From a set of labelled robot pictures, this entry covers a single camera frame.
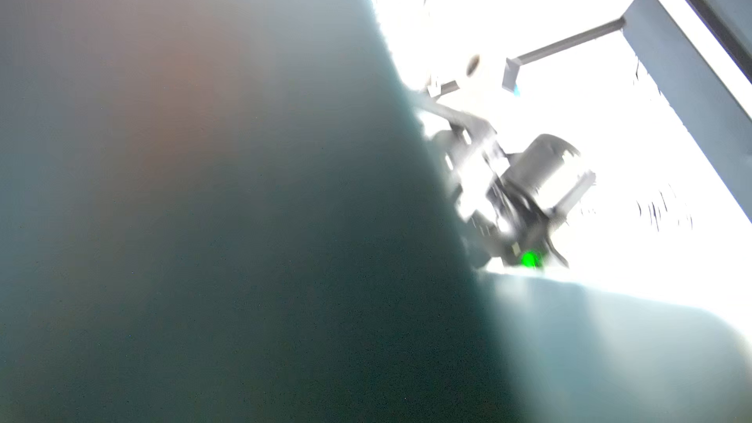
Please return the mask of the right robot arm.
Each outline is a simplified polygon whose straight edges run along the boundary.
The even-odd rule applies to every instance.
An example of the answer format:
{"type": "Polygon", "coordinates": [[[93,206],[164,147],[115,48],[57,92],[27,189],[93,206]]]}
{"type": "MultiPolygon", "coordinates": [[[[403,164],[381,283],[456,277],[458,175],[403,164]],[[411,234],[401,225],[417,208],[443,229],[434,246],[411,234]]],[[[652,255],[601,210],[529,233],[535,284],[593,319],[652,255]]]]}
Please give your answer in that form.
{"type": "Polygon", "coordinates": [[[409,92],[415,115],[442,119],[447,127],[426,131],[448,202],[472,268],[497,259],[507,268],[567,268],[553,235],[595,185],[597,176],[566,140],[541,134],[518,153],[499,144],[483,117],[409,92]]]}

